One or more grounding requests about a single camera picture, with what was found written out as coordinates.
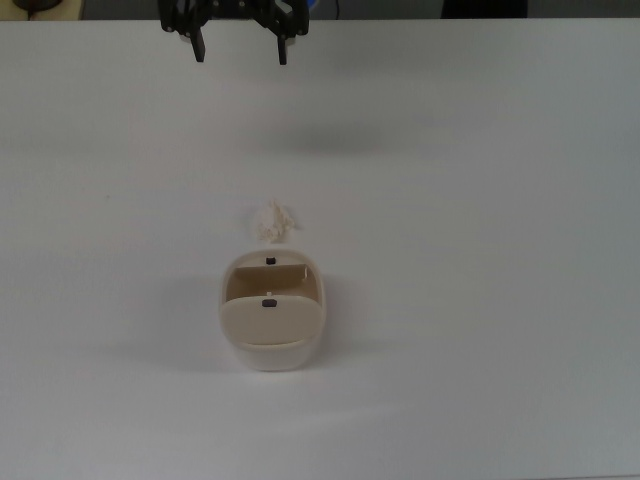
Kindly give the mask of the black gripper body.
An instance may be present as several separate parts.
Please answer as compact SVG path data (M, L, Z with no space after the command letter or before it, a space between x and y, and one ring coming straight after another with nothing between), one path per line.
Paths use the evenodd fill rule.
M211 19L221 20L256 20L259 8L250 0L213 0L211 2Z

